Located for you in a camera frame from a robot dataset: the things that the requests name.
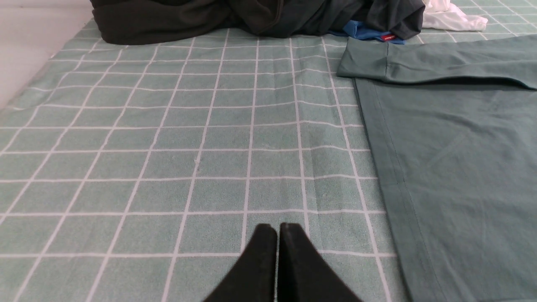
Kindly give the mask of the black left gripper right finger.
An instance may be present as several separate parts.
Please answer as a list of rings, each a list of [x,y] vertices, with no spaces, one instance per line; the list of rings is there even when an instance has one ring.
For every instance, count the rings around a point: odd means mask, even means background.
[[[360,302],[317,252],[301,225],[280,225],[279,302]]]

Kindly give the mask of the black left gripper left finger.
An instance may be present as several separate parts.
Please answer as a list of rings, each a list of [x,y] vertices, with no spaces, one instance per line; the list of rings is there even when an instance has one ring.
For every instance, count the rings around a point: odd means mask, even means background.
[[[257,225],[236,263],[204,301],[272,302],[277,239],[271,225]]]

